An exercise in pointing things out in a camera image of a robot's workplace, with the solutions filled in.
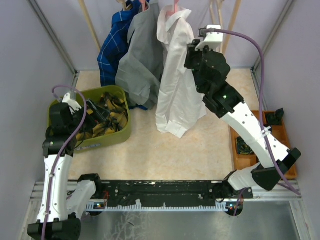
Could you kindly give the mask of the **pink plastic hanger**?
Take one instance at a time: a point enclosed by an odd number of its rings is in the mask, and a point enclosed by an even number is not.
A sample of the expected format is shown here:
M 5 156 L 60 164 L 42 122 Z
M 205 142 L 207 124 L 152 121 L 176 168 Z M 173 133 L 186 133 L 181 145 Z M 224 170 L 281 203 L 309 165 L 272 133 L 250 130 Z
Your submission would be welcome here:
M 173 5 L 172 5 L 172 10 L 168 10 L 167 13 L 166 13 L 166 15 L 167 15 L 167 16 L 172 16 L 172 15 L 174 15 L 176 12 L 178 12 L 178 11 L 179 11 L 179 6 L 178 6 L 178 4 L 179 4 L 179 0 L 174 0 L 174 1 L 173 1 Z

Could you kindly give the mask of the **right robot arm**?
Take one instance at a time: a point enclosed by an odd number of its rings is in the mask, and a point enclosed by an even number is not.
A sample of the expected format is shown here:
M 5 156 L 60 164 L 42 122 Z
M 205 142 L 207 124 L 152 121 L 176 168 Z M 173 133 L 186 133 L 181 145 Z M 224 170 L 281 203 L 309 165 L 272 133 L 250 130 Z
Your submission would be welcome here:
M 227 82 L 231 68 L 223 54 L 211 50 L 199 39 L 194 39 L 186 49 L 184 66 L 192 71 L 196 90 L 204 95 L 205 106 L 235 130 L 259 160 L 254 166 L 231 172 L 220 184 L 220 190 L 229 198 L 254 186 L 271 191 L 301 152 L 282 144 L 254 116 L 241 94 Z

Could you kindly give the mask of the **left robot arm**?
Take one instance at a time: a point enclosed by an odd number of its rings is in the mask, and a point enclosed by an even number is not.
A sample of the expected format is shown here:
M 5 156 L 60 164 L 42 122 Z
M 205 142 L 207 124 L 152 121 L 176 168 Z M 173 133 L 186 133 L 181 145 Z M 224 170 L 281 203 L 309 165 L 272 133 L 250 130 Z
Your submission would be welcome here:
M 45 180 L 42 202 L 36 222 L 27 234 L 34 240 L 77 240 L 81 218 L 91 199 L 102 198 L 105 208 L 109 198 L 97 173 L 81 175 L 74 191 L 67 193 L 68 176 L 77 145 L 76 134 L 85 122 L 86 109 L 64 98 L 49 108 L 51 125 L 42 145 Z

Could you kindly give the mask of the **light wooden hanger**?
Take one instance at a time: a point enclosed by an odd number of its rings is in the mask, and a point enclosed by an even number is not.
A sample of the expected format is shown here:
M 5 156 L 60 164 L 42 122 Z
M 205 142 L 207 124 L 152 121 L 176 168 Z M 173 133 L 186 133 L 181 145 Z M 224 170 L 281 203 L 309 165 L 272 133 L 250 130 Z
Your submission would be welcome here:
M 222 6 L 223 0 L 211 0 L 209 2 L 209 13 L 213 25 L 223 26 Z

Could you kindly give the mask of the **yellow plaid flannel shirt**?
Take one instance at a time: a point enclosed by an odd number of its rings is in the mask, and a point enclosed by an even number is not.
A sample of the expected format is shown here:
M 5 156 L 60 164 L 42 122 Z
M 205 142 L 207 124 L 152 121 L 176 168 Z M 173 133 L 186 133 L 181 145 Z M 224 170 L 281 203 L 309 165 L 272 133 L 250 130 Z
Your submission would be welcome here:
M 93 130 L 85 130 L 83 123 L 82 127 L 76 135 L 77 141 L 81 143 L 85 140 L 120 132 L 127 126 L 129 122 L 128 111 L 123 99 L 109 92 L 105 92 L 100 96 L 99 101 L 93 102 L 100 107 L 104 107 L 110 110 L 110 116 L 108 117 L 108 120 L 110 120 L 110 124 L 107 129 L 102 128 L 102 125 L 99 124 L 94 127 Z

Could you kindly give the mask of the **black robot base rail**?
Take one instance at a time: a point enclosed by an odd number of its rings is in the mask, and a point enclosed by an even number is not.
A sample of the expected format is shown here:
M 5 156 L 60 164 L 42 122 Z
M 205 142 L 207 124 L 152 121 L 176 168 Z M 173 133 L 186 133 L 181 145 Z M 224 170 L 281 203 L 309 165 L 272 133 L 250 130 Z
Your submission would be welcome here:
M 253 198 L 251 188 L 225 190 L 211 180 L 105 180 L 88 201 L 85 211 L 103 212 L 226 212 L 231 214 L 237 199 Z

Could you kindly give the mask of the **white shirt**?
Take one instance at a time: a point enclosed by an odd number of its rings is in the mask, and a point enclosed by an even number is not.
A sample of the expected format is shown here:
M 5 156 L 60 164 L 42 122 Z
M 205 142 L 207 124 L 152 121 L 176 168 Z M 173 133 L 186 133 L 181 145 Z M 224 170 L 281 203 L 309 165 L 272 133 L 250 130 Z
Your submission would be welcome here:
M 157 21 L 157 39 L 164 47 L 164 70 L 161 78 L 155 120 L 157 130 L 181 138 L 207 114 L 203 95 L 197 92 L 193 73 L 185 68 L 187 45 L 194 40 L 187 22 L 191 10 L 179 7 L 169 15 L 165 6 Z

